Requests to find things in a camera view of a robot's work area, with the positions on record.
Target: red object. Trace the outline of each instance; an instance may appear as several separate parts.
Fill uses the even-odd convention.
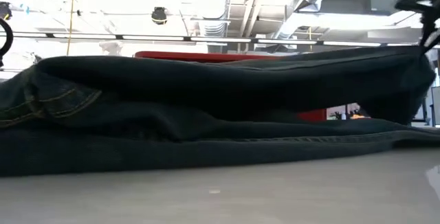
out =
[[[181,53],[181,52],[136,52],[136,58],[154,58],[164,60],[182,60],[198,63],[226,63],[238,60],[249,59],[274,59],[278,56],[253,56],[240,54],[202,54],[202,53]],[[327,110],[315,110],[299,113],[298,116],[306,121],[319,122],[327,119]]]

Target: denim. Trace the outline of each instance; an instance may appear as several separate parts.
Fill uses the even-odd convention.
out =
[[[405,124],[434,80],[417,47],[202,64],[58,57],[0,83],[1,176],[231,166],[438,146]],[[359,102],[375,119],[295,113]]]

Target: black cable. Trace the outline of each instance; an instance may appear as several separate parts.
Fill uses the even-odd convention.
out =
[[[0,67],[3,66],[3,56],[9,51],[12,46],[12,42],[14,40],[14,34],[12,33],[12,28],[4,21],[0,19],[0,26],[5,30],[6,33],[6,42],[3,47],[0,49]]]

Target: jeans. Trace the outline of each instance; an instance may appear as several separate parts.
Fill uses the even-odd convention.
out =
[[[417,47],[202,64],[48,58],[0,84],[1,176],[231,166],[437,146],[407,123],[434,79]],[[295,113],[358,102],[377,119]]]

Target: white table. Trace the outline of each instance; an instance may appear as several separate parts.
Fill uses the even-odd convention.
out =
[[[438,224],[438,165],[440,150],[430,149],[0,179],[0,224]]]

